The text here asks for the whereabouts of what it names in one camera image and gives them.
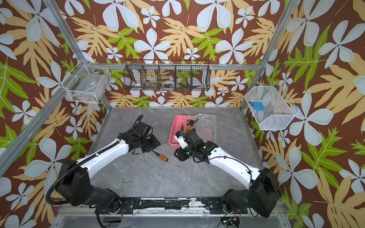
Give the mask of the pink plastic tool box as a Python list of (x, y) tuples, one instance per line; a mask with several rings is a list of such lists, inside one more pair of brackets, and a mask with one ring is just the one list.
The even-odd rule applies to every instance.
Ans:
[(191, 129), (195, 129), (199, 137), (202, 138), (204, 142), (211, 141), (213, 143), (217, 143), (216, 116), (208, 114), (198, 114), (196, 116), (176, 115), (173, 120), (168, 141), (172, 149), (175, 150), (180, 147), (179, 143), (174, 139), (174, 136), (181, 130), (182, 124), (184, 126), (184, 132), (187, 131), (187, 120), (191, 118), (195, 119), (194, 126)]

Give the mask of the yellow black nut driver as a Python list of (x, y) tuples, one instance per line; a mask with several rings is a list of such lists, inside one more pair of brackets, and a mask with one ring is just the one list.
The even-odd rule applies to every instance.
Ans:
[(191, 118), (187, 120), (186, 129), (189, 131), (191, 128), (193, 128), (195, 123), (195, 119)]

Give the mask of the orange handled screwdriver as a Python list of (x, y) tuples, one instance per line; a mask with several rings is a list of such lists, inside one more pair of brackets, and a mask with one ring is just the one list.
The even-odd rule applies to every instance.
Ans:
[(153, 151), (161, 160), (163, 160), (164, 162), (167, 162), (168, 161), (168, 158), (167, 157), (165, 157), (164, 155), (162, 155), (162, 154), (159, 154), (159, 153), (157, 153), (157, 152), (155, 152), (155, 151)]

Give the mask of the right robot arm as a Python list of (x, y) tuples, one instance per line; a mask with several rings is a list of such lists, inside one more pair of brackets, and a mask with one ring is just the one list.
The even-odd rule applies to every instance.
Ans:
[(268, 218), (280, 197), (282, 191), (273, 172), (264, 168), (262, 170), (249, 166), (244, 162), (229, 155), (217, 144), (204, 142), (195, 129), (183, 133), (176, 132), (174, 139), (180, 147), (174, 152), (180, 161), (192, 158), (196, 163), (206, 162), (216, 166), (236, 180), (244, 190), (229, 189), (221, 198), (221, 206), (227, 213), (254, 210), (258, 215)]

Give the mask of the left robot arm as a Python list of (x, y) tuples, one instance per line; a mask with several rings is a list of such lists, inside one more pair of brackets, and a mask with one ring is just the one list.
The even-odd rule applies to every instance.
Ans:
[(58, 179), (46, 193), (46, 202), (49, 205), (96, 205), (115, 212), (120, 204), (119, 195), (110, 189), (93, 186), (90, 179), (106, 165), (135, 149), (148, 153), (159, 146), (153, 127), (137, 120), (131, 129), (119, 133), (102, 149), (77, 161), (63, 163)]

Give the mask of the blue object in basket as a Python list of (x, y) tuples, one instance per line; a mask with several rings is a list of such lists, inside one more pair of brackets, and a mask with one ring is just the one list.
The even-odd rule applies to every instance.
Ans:
[(253, 102), (252, 107), (255, 111), (264, 111), (264, 106), (262, 102)]

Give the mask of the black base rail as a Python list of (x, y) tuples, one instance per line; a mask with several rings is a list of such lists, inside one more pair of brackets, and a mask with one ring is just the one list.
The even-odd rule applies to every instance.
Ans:
[(137, 211), (158, 211), (163, 213), (177, 211), (178, 213), (192, 210), (207, 211), (209, 214), (223, 214), (227, 212), (248, 213), (246, 199), (232, 201), (228, 197), (197, 197), (197, 198), (137, 198), (122, 197), (116, 199), (109, 207), (102, 207), (95, 211), (100, 214), (136, 215)]

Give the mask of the aluminium frame post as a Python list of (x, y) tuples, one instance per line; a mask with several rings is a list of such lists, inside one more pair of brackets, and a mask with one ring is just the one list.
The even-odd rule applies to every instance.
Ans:
[[(58, 8), (57, 4), (55, 1), (44, 1), (46, 8), (50, 10), (52, 16), (54, 17), (58, 28), (60, 29), (61, 33), (63, 34), (63, 37), (65, 39), (65, 41), (69, 44), (69, 48), (71, 49), (71, 51), (73, 52), (73, 54), (75, 54), (76, 56), (76, 60), (77, 60), (77, 64), (75, 65), (75, 67), (79, 64), (79, 63), (84, 63), (86, 65), (92, 65), (92, 66), (97, 66), (99, 67), (98, 64), (94, 64), (89, 62), (86, 57), (84, 56), (84, 54), (82, 53), (81, 48), (78, 45), (78, 42), (76, 41), (75, 37), (73, 36), (70, 27), (68, 26), (66, 20), (63, 18), (63, 16), (61, 15), (60, 9)], [(61, 83), (62, 88), (64, 89), (64, 85), (69, 82), (69, 80), (65, 79), (64, 83)], [(102, 103), (106, 109), (109, 111), (111, 110), (111, 105), (110, 102), (108, 101), (105, 93), (103, 94), (100, 103)]]

